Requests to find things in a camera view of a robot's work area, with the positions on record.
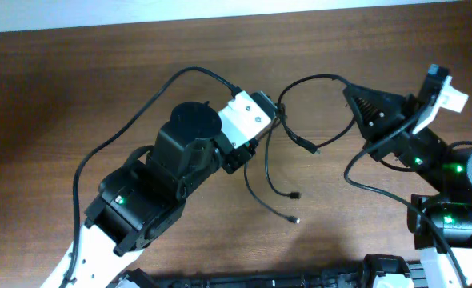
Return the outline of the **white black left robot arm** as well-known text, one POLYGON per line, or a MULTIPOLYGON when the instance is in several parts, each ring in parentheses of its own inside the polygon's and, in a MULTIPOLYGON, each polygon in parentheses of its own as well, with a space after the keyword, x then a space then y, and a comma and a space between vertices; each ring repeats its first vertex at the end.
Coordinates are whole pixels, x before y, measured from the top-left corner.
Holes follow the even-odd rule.
POLYGON ((234 99, 221 111, 184 102, 153 145, 136 149, 98 188, 72 245, 45 287, 106 287, 181 216, 187 198, 219 169, 232 174, 254 155, 275 107, 234 99))

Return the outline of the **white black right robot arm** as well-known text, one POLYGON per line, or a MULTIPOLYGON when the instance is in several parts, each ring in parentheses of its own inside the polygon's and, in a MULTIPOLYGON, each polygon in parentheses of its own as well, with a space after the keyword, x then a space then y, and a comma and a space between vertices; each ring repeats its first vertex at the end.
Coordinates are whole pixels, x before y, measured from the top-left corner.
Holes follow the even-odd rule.
POLYGON ((401 96, 355 84, 343 94, 365 145, 364 155, 381 162, 392 154, 436 195, 403 200, 407 227, 432 287, 472 285, 472 141, 445 143, 428 125, 440 109, 462 111, 468 99, 449 81, 426 82, 417 96, 401 96))

